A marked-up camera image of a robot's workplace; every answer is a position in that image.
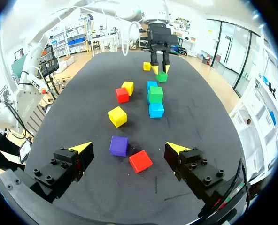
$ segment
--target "table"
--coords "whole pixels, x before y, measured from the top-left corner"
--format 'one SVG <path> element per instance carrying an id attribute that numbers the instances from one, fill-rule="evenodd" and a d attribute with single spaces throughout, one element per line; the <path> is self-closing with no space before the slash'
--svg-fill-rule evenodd
<path id="1" fill-rule="evenodd" d="M 105 40 L 109 40 L 110 41 L 110 52 L 117 52 L 117 48 L 114 48 L 114 40 L 118 38 L 117 34 L 112 34 L 112 35 L 105 35 L 105 36 L 101 36 L 101 37 L 97 37 L 97 38 L 92 38 L 90 39 L 90 41 L 100 41 L 100 46 L 101 46 L 101 52 L 104 53 L 105 52 L 105 44 L 104 41 Z M 93 43 L 91 43 L 91 49 L 92 49 L 92 54 L 93 56 L 94 54 L 94 48 L 93 48 Z"/>
<path id="2" fill-rule="evenodd" d="M 35 137 L 25 171 L 32 176 L 60 147 L 93 142 L 95 158 L 79 183 L 72 183 L 53 204 L 99 221 L 117 223 L 186 224 L 197 219 L 204 203 L 189 187 L 178 182 L 164 159 L 165 142 L 199 147 L 209 163 L 224 169 L 225 178 L 236 173 L 243 149 L 224 106 L 184 59 L 170 56 L 164 91 L 162 118 L 148 114 L 146 83 L 155 80 L 153 71 L 143 71 L 146 52 L 98 54 L 68 83 L 54 102 Z M 115 89 L 124 81 L 134 82 L 128 103 L 118 104 Z M 121 106 L 126 124 L 114 127 L 108 111 Z M 145 150 L 153 161 L 136 174 L 128 157 L 109 152 L 113 135 L 126 136 L 128 155 Z"/>

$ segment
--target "ceiling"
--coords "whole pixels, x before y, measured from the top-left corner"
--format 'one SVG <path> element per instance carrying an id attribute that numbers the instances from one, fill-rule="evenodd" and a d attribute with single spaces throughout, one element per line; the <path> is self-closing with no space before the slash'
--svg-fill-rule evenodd
<path id="1" fill-rule="evenodd" d="M 259 26 L 253 20 L 254 8 L 247 0 L 172 0 L 180 4 L 195 8 L 205 14 L 223 15 L 238 19 L 246 23 Z"/>
<path id="2" fill-rule="evenodd" d="M 252 12 L 241 0 L 171 0 L 195 8 L 205 14 L 224 15 L 240 19 L 248 23 L 252 20 Z M 214 2 L 205 6 L 200 2 Z M 48 20 L 48 16 L 64 8 L 72 0 L 18 0 L 3 22 L 4 50 L 23 42 L 30 30 L 38 30 L 38 25 Z"/>

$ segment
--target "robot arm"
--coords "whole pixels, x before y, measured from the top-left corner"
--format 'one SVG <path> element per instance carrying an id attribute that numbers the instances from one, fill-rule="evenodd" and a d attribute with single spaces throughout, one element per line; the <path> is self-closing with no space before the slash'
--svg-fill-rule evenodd
<path id="1" fill-rule="evenodd" d="M 48 91 L 44 82 L 39 80 L 35 75 L 39 70 L 39 62 L 48 42 L 48 37 L 45 33 L 54 27 L 61 20 L 69 16 L 75 9 L 80 8 L 82 12 L 98 12 L 105 15 L 116 16 L 117 18 L 133 21 L 142 21 L 148 25 L 147 30 L 141 30 L 141 32 L 148 33 L 148 46 L 151 53 L 151 65 L 156 74 L 159 72 L 159 64 L 157 62 L 157 51 L 163 52 L 163 71 L 167 72 L 170 66 L 169 62 L 169 50 L 172 44 L 175 44 L 177 37 L 171 35 L 169 28 L 166 28 L 166 24 L 169 23 L 169 14 L 166 5 L 166 0 L 154 0 L 152 3 L 142 4 L 141 7 L 135 4 L 125 5 L 126 3 L 108 1 L 108 0 L 80 0 L 74 3 L 73 6 L 57 12 L 53 19 L 49 20 L 39 32 L 35 35 L 28 37 L 27 43 L 32 46 L 32 49 L 25 58 L 23 65 L 23 72 L 21 74 L 19 88 L 14 83 L 9 74 L 8 68 L 5 63 L 2 64 L 3 73 L 7 80 L 9 91 L 12 95 L 12 103 L 14 108 L 19 110 L 24 124 L 31 115 L 32 110 L 35 110 L 41 97 L 38 95 L 32 95 L 32 93 L 41 92 L 45 94 Z M 0 61 L 4 62 L 2 54 L 2 42 L 0 34 Z M 22 98 L 21 95 L 28 93 L 29 96 L 25 97 L 23 105 L 21 101 L 18 103 L 18 99 Z M 18 131 L 22 131 L 18 128 L 17 120 L 13 117 L 11 112 L 7 110 L 4 105 L 0 104 L 0 128 L 12 128 Z"/>

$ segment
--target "purple cube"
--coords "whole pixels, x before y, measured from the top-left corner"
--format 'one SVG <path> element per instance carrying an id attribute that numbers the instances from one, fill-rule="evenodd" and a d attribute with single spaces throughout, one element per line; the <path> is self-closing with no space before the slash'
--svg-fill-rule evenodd
<path id="1" fill-rule="evenodd" d="M 113 156 L 126 157 L 127 147 L 128 147 L 127 137 L 112 136 L 112 140 L 110 144 L 110 152 Z"/>

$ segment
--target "person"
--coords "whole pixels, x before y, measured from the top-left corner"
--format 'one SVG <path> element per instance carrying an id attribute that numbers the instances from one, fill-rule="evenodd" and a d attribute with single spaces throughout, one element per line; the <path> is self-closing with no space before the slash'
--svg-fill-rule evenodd
<path id="1" fill-rule="evenodd" d="M 0 151 L 6 152 L 14 156 L 19 156 L 19 149 L 19 146 L 12 143 L 2 133 L 0 133 Z M 0 152 L 0 169 L 12 169 L 13 171 L 15 171 L 17 170 L 17 168 L 21 168 L 22 170 L 24 170 L 25 166 L 22 164 L 8 161 L 8 159 Z"/>

